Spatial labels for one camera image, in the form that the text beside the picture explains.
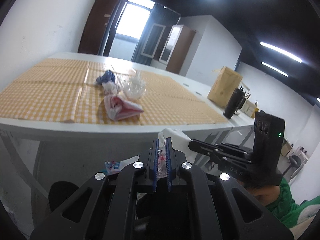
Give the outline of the person's right hand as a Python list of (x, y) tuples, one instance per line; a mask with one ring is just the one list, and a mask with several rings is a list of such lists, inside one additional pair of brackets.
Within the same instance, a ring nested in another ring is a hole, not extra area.
[(272, 202), (275, 202), (280, 195), (280, 187), (274, 185), (266, 185), (259, 189), (248, 187), (246, 190), (261, 202), (263, 206), (267, 206)]

